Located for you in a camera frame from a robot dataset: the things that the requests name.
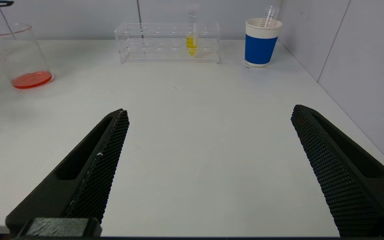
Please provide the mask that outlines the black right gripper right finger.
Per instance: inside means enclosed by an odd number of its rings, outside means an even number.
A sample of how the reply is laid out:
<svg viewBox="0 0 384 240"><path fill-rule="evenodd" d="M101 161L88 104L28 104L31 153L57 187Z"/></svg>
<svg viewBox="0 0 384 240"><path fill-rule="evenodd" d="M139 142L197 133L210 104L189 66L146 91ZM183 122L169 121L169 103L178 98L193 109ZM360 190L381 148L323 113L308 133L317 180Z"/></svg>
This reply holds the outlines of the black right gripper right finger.
<svg viewBox="0 0 384 240"><path fill-rule="evenodd" d="M316 110L291 123L341 237L384 237L384 165Z"/></svg>

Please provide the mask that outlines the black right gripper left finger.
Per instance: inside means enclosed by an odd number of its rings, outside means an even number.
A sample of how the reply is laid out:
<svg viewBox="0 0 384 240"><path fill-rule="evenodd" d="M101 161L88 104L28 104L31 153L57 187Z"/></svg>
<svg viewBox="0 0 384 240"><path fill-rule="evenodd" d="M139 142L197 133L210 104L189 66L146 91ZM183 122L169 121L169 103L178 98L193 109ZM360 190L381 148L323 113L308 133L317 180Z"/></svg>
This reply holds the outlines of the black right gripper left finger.
<svg viewBox="0 0 384 240"><path fill-rule="evenodd" d="M106 115L8 214L10 234L18 235L33 218L94 218L101 223L128 129L126 110Z"/></svg>

